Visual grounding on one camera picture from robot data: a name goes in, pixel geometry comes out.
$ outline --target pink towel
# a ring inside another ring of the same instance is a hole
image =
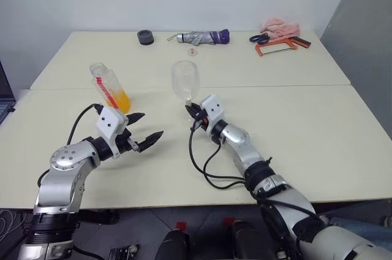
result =
[[[299,24],[285,24],[282,20],[277,18],[269,19],[265,22],[261,33],[267,33],[270,41],[281,40],[293,36],[300,35]]]

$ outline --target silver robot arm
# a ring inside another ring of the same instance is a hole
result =
[[[42,179],[26,243],[19,260],[66,259],[74,246],[72,234],[78,226],[78,212],[87,176],[101,161],[118,158],[130,150],[142,152],[152,146],[163,131],[137,143],[126,129],[144,113],[123,115],[119,110],[101,106],[97,122],[99,137],[66,145],[50,158],[50,170]]]
[[[325,226],[311,203],[270,168],[252,145],[248,133],[224,121],[224,106],[216,95],[201,105],[186,106],[215,143],[224,144],[245,178],[245,186],[258,201],[271,235],[306,260],[390,260],[392,253],[337,226]]]

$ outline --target white table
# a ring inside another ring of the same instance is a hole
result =
[[[31,89],[92,88],[89,65],[103,62],[125,88],[169,88],[173,63],[189,59],[200,72],[202,87],[349,85],[350,82],[317,36],[305,49],[260,57],[249,37],[257,32],[231,32],[228,45],[179,44],[166,38],[176,32],[154,32],[155,43],[140,45],[136,32],[73,32]],[[189,56],[194,47],[196,56]]]
[[[254,203],[243,187],[213,189],[192,166],[187,150],[190,123],[171,90],[128,91],[133,112],[145,112],[129,126],[136,140],[163,129],[149,150],[108,160],[86,181],[83,208]],[[392,142],[351,86],[202,88],[200,99],[218,94],[226,121],[246,129],[271,166],[310,201],[376,199],[391,196]],[[0,206],[31,208],[37,177],[50,155],[63,146],[80,111],[100,102],[95,90],[31,91],[0,130]],[[73,142],[96,137],[95,112],[80,121]],[[200,129],[195,159],[216,149]],[[210,171],[238,174],[222,150]]]

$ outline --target black roll of tape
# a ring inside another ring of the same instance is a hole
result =
[[[150,30],[140,30],[137,33],[137,38],[139,38],[140,44],[149,45],[154,43],[154,36]]]

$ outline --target orange juice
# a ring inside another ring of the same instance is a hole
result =
[[[129,112],[130,99],[124,90],[117,91],[116,93],[112,93],[111,96],[112,96],[112,100],[117,106],[117,109],[120,109],[120,111],[122,111],[122,113],[124,114]],[[114,104],[112,104],[112,101],[109,100],[109,98],[106,97],[105,100],[110,107],[114,107],[114,108],[116,107]]]

